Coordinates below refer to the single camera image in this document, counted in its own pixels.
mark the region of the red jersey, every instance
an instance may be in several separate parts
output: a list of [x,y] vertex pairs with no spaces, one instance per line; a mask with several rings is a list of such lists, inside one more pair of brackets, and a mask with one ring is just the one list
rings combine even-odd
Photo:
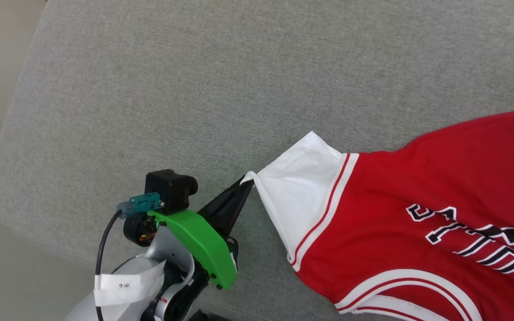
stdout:
[[340,313],[514,321],[514,112],[397,152],[343,154],[311,132],[246,179]]

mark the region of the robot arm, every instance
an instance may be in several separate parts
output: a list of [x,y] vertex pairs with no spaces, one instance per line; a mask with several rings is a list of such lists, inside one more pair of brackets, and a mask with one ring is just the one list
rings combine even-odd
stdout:
[[[155,209],[127,217],[123,228],[126,238],[147,247],[147,252],[123,263],[113,274],[139,274],[156,264],[165,264],[164,282],[154,296],[108,307],[110,318],[105,315],[104,319],[183,321],[209,282],[218,289],[229,289],[237,275],[238,252],[237,241],[229,234],[252,187],[253,181],[241,184],[239,179],[194,213],[187,209],[188,197],[198,189],[193,177],[171,170],[148,173],[145,193],[159,195],[159,203],[145,204]],[[131,198],[131,202],[136,200],[141,199]],[[66,321],[97,320],[96,313],[92,314],[94,303],[91,294]],[[87,311],[83,313],[87,317],[81,317],[82,311]],[[191,320],[197,318],[206,320],[207,316],[198,311]]]

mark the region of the white stripe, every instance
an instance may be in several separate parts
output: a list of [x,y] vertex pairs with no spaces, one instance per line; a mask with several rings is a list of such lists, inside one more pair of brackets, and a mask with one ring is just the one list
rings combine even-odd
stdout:
[[[334,214],[336,213],[336,208],[338,207],[338,204],[340,203],[340,197],[342,196],[342,192],[344,191],[344,188],[346,187],[346,184],[348,183],[348,179],[350,178],[350,175],[352,174],[352,171],[354,169],[354,166],[356,165],[356,162],[358,161],[359,154],[350,154],[350,157],[348,158],[348,162],[346,163],[346,166],[344,168],[344,171],[342,173],[342,176],[340,177],[340,181],[338,181],[338,184],[336,185],[336,189],[334,190],[334,193],[332,195],[332,199],[330,198],[332,188],[328,192],[328,195],[326,195],[326,199],[323,202],[322,211],[323,213],[320,214],[320,217],[322,218],[322,215],[324,214],[324,211],[326,211],[326,207],[328,205],[328,202],[330,201],[330,208],[328,209],[328,213],[322,223],[308,235],[308,238],[304,240],[303,245],[298,249],[298,252],[296,253],[296,261],[293,265],[293,268],[296,272],[300,270],[300,264],[304,257],[304,255],[307,253],[307,250],[312,246],[314,241],[324,232],[324,230],[328,227],[330,222],[332,221],[332,218],[334,217]],[[334,186],[336,183],[336,180],[338,179],[340,175],[340,171],[336,173],[333,183],[331,184],[331,187]]]
[[[393,296],[387,296],[387,295],[375,295],[371,297],[369,300],[366,300],[361,306],[366,307],[366,309],[359,309],[351,311],[351,313],[377,313],[377,314],[383,314],[383,315],[389,315],[390,317],[398,317],[399,319],[403,320],[416,320],[416,318],[420,320],[426,320],[426,321],[449,321],[448,319],[445,319],[441,315],[435,313],[434,311],[428,310],[424,307],[420,307],[420,305],[416,305],[414,303],[398,299]],[[384,309],[391,309],[393,311],[398,312],[398,314],[393,313],[391,311],[381,311],[379,309],[370,309],[371,307],[374,308],[384,308]],[[407,314],[412,317],[406,317],[404,315],[401,315],[399,313]]]
[[392,313],[392,312],[389,312],[389,311],[381,311],[381,310],[378,310],[378,309],[362,309],[361,311],[353,312],[353,313],[355,313],[355,314],[358,314],[358,313],[374,313],[374,314],[380,314],[380,315],[387,315],[388,317],[396,317],[397,319],[400,319],[400,320],[419,321],[419,320],[416,320],[416,319],[412,319],[411,317],[406,317],[406,316],[401,315],[401,314],[396,314],[396,313]]
[[[428,281],[430,283],[426,282],[420,282],[420,281],[397,281],[390,284],[387,284],[385,286],[380,286],[380,284],[398,280],[398,279],[404,279],[404,278],[412,278],[412,279],[420,279],[422,281]],[[449,292],[446,293],[445,291],[441,290],[439,287],[435,286],[441,286],[445,290]],[[475,306],[475,303],[471,298],[465,294],[461,288],[457,287],[457,285],[453,284],[449,280],[442,278],[441,276],[436,276],[435,274],[421,271],[421,270],[413,270],[413,269],[397,269],[397,270],[390,270],[386,272],[382,272],[380,274],[377,274],[376,276],[373,276],[372,278],[368,278],[365,281],[361,282],[359,285],[357,285],[352,291],[348,293],[341,301],[337,302],[335,304],[337,309],[342,309],[346,307],[347,305],[350,305],[353,301],[361,299],[356,302],[351,307],[339,311],[340,313],[345,313],[347,311],[353,311],[357,307],[361,306],[366,300],[368,300],[370,297],[379,294],[382,291],[388,290],[390,288],[398,287],[398,286],[404,286],[404,285],[416,285],[416,286],[422,286],[426,288],[430,288],[431,290],[436,291],[437,293],[443,295],[445,299],[451,302],[451,304],[459,311],[461,314],[461,317],[465,321],[481,321],[483,318],[481,317],[481,313],[479,313],[479,310]],[[461,305],[457,303],[453,299],[453,297],[457,298],[459,302],[461,302]],[[465,311],[470,315],[471,319],[465,315]]]

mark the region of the red stripe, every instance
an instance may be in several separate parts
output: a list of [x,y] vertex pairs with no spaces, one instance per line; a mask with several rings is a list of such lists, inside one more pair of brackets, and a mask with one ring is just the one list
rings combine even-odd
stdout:
[[350,158],[350,154],[346,154],[346,159],[344,160],[344,165],[342,166],[342,169],[340,170],[340,174],[338,175],[338,178],[336,179],[336,183],[334,184],[334,186],[332,187],[332,191],[330,193],[330,197],[328,199],[328,204],[327,204],[327,208],[326,210],[324,211],[324,214],[323,214],[323,217],[320,219],[320,221],[314,225],[310,231],[308,231],[308,233],[304,236],[304,238],[300,241],[300,243],[298,244],[298,246],[296,247],[296,250],[294,251],[294,258],[293,258],[293,262],[291,262],[291,265],[295,265],[296,264],[296,254],[298,253],[298,250],[300,249],[300,247],[303,245],[304,241],[308,238],[309,235],[311,235],[312,231],[314,231],[317,227],[319,227],[319,225],[324,221],[324,219],[327,217],[327,214],[328,214],[328,209],[330,208],[330,203],[332,202],[332,197],[334,196],[334,191],[336,190],[336,186],[338,185],[340,179],[342,178],[342,174],[344,173],[344,169],[346,168],[346,164],[348,163],[348,159]]
[[473,320],[471,318],[471,315],[469,315],[469,313],[467,312],[467,310],[465,309],[465,307],[463,306],[463,304],[461,304],[461,301],[459,301],[457,299],[457,297],[455,297],[455,295],[453,295],[451,292],[449,292],[448,290],[446,290],[444,287],[434,283],[434,282],[431,282],[431,281],[428,281],[428,280],[424,280],[424,279],[417,279],[417,278],[401,278],[401,279],[395,279],[395,280],[390,280],[388,282],[384,282],[384,283],[381,283],[381,284],[378,284],[377,286],[371,288],[370,290],[366,291],[363,295],[357,297],[354,301],[352,301],[349,305],[345,306],[345,307],[342,307],[342,308],[339,308],[338,311],[342,311],[343,309],[348,309],[349,307],[355,305],[358,301],[360,301],[361,299],[363,299],[363,297],[365,297],[367,294],[373,292],[374,290],[380,288],[380,287],[383,287],[383,286],[386,286],[388,284],[391,284],[391,283],[396,283],[396,282],[403,282],[403,281],[418,281],[418,282],[424,282],[424,283],[428,283],[428,284],[431,284],[433,286],[436,286],[436,287],[439,287],[441,290],[443,290],[445,293],[447,293],[458,305],[459,307],[463,310],[463,312],[465,313],[465,315],[467,316],[467,319],[469,320]]
[[424,319],[420,319],[419,317],[414,317],[413,315],[409,315],[407,313],[403,313],[403,312],[400,312],[400,311],[394,311],[393,309],[386,309],[386,308],[380,308],[380,307],[361,307],[361,308],[358,308],[358,310],[363,310],[363,309],[375,309],[375,310],[379,310],[379,311],[385,311],[385,312],[394,313],[394,314],[397,314],[397,315],[402,315],[402,317],[409,317],[410,319],[414,319],[416,321],[425,321]]

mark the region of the gray fabric surface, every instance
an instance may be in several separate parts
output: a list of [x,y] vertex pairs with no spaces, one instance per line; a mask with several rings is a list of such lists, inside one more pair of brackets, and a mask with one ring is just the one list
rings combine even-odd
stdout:
[[[51,0],[0,140],[0,220],[93,264],[114,205],[145,174],[198,179],[198,209],[310,130],[343,152],[393,150],[514,110],[506,0]],[[112,268],[140,248],[117,223]],[[239,278],[200,304],[236,320],[338,316],[286,261],[254,193]]]

